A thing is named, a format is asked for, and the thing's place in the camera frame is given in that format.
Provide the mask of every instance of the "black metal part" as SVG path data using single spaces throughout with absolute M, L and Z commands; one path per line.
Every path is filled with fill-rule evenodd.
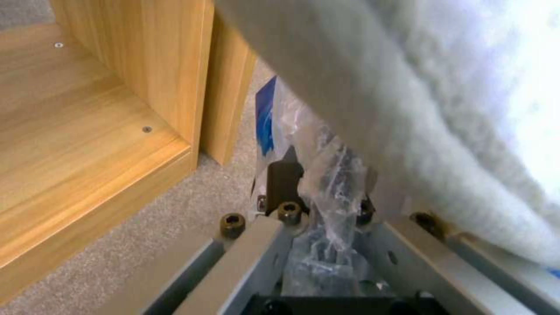
M 256 198 L 256 210 L 262 213 L 267 211 L 267 197 L 266 195 L 260 194 Z
M 287 225 L 297 225 L 301 221 L 301 207 L 297 202 L 282 202 L 277 210 L 278 219 Z
M 245 230 L 245 218 L 235 212 L 226 214 L 220 220 L 220 232 L 225 238 L 236 239 Z
M 430 233 L 433 237 L 442 240 L 444 232 L 437 224 L 436 219 L 425 212 L 416 212 L 411 214 L 410 219 L 418 224 L 424 231 Z
M 301 211 L 309 214 L 309 208 L 297 193 L 297 184 L 304 175 L 304 169 L 295 159 L 293 147 L 288 150 L 284 159 L 268 165 L 267 170 L 267 207 L 265 215 L 269 216 L 285 201 L 293 201 L 300 205 Z
M 244 315 L 299 314 L 448 314 L 433 298 L 260 297 L 255 295 Z
M 358 213 L 358 216 L 356 217 L 356 224 L 368 224 L 374 216 L 374 213 L 374 204 L 371 202 L 370 198 L 366 196 L 366 198 L 360 203 L 360 213 Z

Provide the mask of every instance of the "blue label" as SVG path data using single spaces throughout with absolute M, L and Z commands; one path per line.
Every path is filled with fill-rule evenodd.
M 274 150 L 272 141 L 272 104 L 276 76 L 268 81 L 255 95 L 256 142 L 263 156 Z
M 557 278 L 560 279 L 560 270 L 549 269 L 548 271 L 550 271 L 551 274 L 555 275 Z

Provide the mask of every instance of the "black bolt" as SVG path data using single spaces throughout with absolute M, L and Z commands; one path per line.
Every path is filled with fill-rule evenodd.
M 356 217 L 356 224 L 357 225 L 365 225 L 371 221 L 371 218 L 374 216 L 375 208 L 374 205 L 371 203 L 369 198 L 362 200 L 360 203 L 360 213 Z
M 236 239 L 245 230 L 245 218 L 238 213 L 226 214 L 220 220 L 220 232 L 225 238 Z
M 268 300 L 263 305 L 262 315 L 292 315 L 292 309 L 283 301 Z
M 410 216 L 410 219 L 418 224 L 426 232 L 432 234 L 437 239 L 443 239 L 444 233 L 437 225 L 436 219 L 427 213 L 416 212 Z
M 301 207 L 297 202 L 282 202 L 277 210 L 278 219 L 287 225 L 297 225 L 301 220 Z
M 256 198 L 256 210 L 262 213 L 267 211 L 267 197 L 263 194 L 260 194 Z

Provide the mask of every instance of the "metal screw head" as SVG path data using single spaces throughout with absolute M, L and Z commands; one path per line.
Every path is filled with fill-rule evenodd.
M 371 221 L 374 216 L 375 208 L 369 198 L 362 200 L 360 203 L 360 211 L 356 217 L 356 225 L 365 225 Z
M 277 211 L 278 219 L 287 225 L 296 225 L 301 220 L 301 207 L 297 202 L 282 202 Z
M 387 252 L 387 257 L 389 258 L 389 261 L 395 266 L 399 264 L 399 260 L 396 258 L 395 253 L 393 253 L 392 251 Z
M 220 220 L 220 233 L 225 238 L 236 239 L 245 230 L 245 218 L 235 212 L 226 214 Z
M 260 194 L 256 198 L 256 210 L 262 213 L 267 211 L 267 197 L 263 194 Z
M 424 212 L 416 212 L 410 216 L 410 219 L 416 222 L 416 224 L 426 232 L 432 234 L 433 237 L 437 239 L 444 238 L 443 230 L 437 225 L 436 219 L 432 215 Z

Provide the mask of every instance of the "white fluffy fabric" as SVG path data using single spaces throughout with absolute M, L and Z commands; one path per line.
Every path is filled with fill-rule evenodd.
M 365 162 L 443 219 L 560 267 L 560 4 L 218 0 Z

